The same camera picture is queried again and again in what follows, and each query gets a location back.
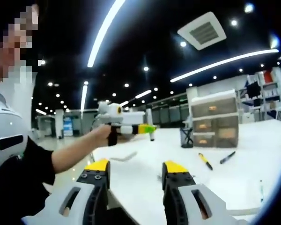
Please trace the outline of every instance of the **pen holder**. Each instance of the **pen holder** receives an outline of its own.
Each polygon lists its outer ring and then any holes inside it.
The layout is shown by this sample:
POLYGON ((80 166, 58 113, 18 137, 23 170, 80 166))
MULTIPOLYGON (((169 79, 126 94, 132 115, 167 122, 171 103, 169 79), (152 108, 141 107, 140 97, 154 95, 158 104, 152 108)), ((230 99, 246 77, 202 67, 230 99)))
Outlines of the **pen holder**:
POLYGON ((192 127, 180 128, 180 143, 182 148, 192 148, 192 127))

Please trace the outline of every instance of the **white tabletop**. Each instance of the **white tabletop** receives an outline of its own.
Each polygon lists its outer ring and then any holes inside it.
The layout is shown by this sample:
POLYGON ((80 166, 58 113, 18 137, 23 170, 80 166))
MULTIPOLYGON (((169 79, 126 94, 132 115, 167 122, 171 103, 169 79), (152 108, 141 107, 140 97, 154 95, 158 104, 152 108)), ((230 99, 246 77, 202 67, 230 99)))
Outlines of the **white tabletop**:
POLYGON ((111 160, 111 191, 127 213, 141 225, 163 225, 161 181, 162 163, 172 160, 186 167, 197 183, 203 183, 221 197, 229 210, 260 207, 260 185, 263 180, 265 202, 281 174, 281 122, 268 120, 239 127, 237 149, 180 147, 179 129, 159 129, 155 141, 140 135, 129 143, 94 151, 94 160, 124 158, 137 155, 127 162, 111 160), (219 161, 236 150, 229 161, 219 161), (204 154, 214 170, 201 161, 204 154))

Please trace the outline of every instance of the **wall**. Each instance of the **wall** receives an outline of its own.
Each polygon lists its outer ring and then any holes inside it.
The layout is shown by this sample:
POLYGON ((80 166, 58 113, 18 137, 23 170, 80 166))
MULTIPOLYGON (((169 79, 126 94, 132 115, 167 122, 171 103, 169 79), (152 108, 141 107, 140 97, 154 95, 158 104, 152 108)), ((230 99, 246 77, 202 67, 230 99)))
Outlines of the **wall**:
POLYGON ((215 94, 217 92, 227 91, 231 89, 238 90, 243 88, 246 82, 247 82, 247 75, 241 75, 226 80, 209 83, 198 87, 198 97, 203 97, 206 95, 215 94))

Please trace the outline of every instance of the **man's hand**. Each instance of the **man's hand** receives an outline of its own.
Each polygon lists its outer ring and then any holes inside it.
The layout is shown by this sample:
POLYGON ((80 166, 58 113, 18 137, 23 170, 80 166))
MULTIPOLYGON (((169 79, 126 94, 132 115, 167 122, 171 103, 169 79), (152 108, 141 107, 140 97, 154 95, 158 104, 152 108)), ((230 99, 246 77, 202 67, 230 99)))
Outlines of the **man's hand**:
POLYGON ((96 142, 97 147, 107 146, 108 144, 108 136, 111 133, 110 125, 101 125, 95 129, 93 129, 89 135, 93 137, 93 140, 96 142))

